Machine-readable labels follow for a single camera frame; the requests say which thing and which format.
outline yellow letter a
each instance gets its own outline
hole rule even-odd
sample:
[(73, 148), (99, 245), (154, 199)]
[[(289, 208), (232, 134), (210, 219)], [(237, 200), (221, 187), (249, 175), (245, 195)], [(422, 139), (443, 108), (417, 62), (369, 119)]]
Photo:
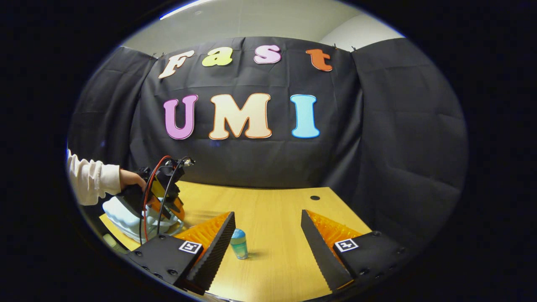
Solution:
[(233, 49), (231, 47), (215, 48), (207, 53), (209, 56), (203, 59), (201, 64), (205, 67), (210, 67), (214, 65), (224, 66), (230, 64), (233, 60), (231, 58), (232, 53)]

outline bottle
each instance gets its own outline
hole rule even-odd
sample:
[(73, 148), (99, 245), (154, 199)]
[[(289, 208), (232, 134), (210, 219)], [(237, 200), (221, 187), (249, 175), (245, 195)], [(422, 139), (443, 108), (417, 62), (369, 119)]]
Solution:
[(231, 236), (230, 243), (237, 258), (248, 258), (248, 249), (246, 247), (246, 234), (241, 229), (235, 229), (233, 235)]

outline blue letter i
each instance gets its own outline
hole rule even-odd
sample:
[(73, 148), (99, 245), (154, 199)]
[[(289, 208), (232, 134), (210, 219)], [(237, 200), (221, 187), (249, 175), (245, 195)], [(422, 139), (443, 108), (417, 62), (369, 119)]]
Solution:
[(320, 131), (315, 128), (313, 118), (313, 103), (317, 99), (310, 95), (293, 95), (291, 102), (296, 108), (296, 128), (291, 132), (296, 138), (309, 139), (319, 136)]

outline person's arm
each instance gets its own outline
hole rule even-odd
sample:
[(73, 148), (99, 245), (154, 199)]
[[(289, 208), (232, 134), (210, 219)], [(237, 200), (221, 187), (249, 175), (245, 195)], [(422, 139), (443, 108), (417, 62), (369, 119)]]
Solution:
[(76, 154), (68, 150), (67, 166), (71, 186), (81, 205), (96, 205), (99, 197), (104, 198), (105, 193), (116, 195), (124, 186), (120, 179), (122, 170), (117, 165), (79, 160)]

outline blue bottle cap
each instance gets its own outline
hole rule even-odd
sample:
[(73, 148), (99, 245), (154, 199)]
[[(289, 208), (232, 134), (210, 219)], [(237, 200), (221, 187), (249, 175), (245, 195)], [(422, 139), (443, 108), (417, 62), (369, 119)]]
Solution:
[(236, 228), (235, 231), (233, 232), (233, 236), (231, 236), (231, 238), (233, 239), (238, 239), (238, 238), (243, 238), (243, 237), (246, 237), (246, 234), (239, 228)]

